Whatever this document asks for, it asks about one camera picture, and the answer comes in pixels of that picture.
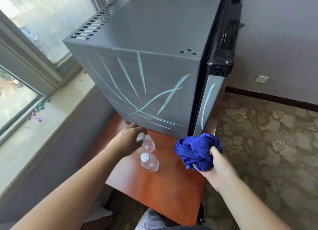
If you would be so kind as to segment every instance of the window sill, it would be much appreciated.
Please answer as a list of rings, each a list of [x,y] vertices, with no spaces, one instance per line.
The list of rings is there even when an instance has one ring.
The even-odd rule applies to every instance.
[[[44,110],[36,112],[42,122],[33,117],[26,120],[0,145],[0,208],[97,91],[93,80],[81,70],[50,97]]]

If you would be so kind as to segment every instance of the bottle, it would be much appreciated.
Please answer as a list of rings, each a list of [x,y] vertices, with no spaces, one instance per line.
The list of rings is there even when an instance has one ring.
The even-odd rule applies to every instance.
[[[151,139],[151,137],[148,135],[145,135],[144,133],[140,133],[137,136],[137,141],[143,140],[142,147],[145,149],[145,152],[152,152],[155,149],[155,143]]]
[[[159,168],[159,161],[153,153],[142,153],[140,160],[143,167],[151,172],[156,172]]]

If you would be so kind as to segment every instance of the hand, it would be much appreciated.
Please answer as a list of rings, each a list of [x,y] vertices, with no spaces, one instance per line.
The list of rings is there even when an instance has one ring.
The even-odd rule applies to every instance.
[[[211,170],[201,172],[194,164],[193,166],[209,181],[217,192],[221,193],[221,189],[226,187],[226,183],[233,178],[238,178],[238,175],[233,166],[231,166],[228,160],[214,146],[210,148],[210,155],[213,156],[214,165]]]
[[[114,150],[121,158],[129,156],[141,147],[143,140],[137,141],[137,136],[141,132],[145,135],[148,134],[145,127],[139,127],[136,123],[133,123],[121,130],[117,136],[109,142],[107,148]]]

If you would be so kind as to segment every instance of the cleaning rag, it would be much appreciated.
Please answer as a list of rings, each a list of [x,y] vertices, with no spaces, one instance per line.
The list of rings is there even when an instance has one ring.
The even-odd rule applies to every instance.
[[[184,139],[178,139],[175,144],[174,152],[176,152],[186,169],[192,168],[192,164],[201,171],[208,171],[213,167],[213,156],[209,154],[210,148],[215,146],[222,153],[220,139],[209,134],[202,134],[199,137],[187,136]]]

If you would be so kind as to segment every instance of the forearm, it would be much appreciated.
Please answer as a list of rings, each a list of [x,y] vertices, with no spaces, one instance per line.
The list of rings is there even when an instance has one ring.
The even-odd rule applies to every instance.
[[[105,149],[56,188],[12,229],[79,229],[119,162],[115,150]]]
[[[290,229],[239,178],[224,183],[220,193],[240,229]]]

